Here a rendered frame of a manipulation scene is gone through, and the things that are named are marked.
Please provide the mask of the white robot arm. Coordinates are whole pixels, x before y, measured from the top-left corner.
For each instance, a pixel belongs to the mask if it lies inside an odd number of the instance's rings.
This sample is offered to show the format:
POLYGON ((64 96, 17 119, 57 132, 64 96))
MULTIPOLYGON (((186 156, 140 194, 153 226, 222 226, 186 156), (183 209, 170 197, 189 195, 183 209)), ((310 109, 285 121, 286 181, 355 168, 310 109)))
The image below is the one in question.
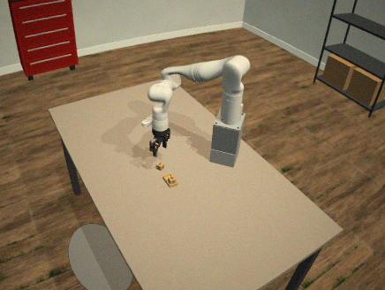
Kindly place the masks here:
POLYGON ((158 104, 153 106, 152 114, 145 118, 141 125, 152 125, 152 128, 159 132, 168 129, 168 109, 172 90, 181 85, 180 75, 194 82, 209 81, 222 76, 223 98, 220 120, 226 125, 237 124, 241 120, 243 110, 244 85, 241 78, 249 69, 250 62, 243 56, 163 69, 161 71, 163 80, 152 85, 147 92, 148 99, 158 104))

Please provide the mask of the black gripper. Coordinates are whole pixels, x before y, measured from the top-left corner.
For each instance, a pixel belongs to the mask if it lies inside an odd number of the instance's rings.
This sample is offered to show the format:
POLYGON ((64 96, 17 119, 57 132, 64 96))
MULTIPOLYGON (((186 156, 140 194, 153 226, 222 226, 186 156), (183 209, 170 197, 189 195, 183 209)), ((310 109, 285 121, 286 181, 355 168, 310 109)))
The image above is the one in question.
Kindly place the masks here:
POLYGON ((152 133, 154 135, 154 139, 149 142, 150 151, 153 152, 153 156, 158 157, 158 148, 160 147, 161 143, 164 148, 167 148, 167 141, 170 138, 170 128, 161 132, 155 131, 152 128, 152 133), (156 143, 159 144, 157 145, 156 143))

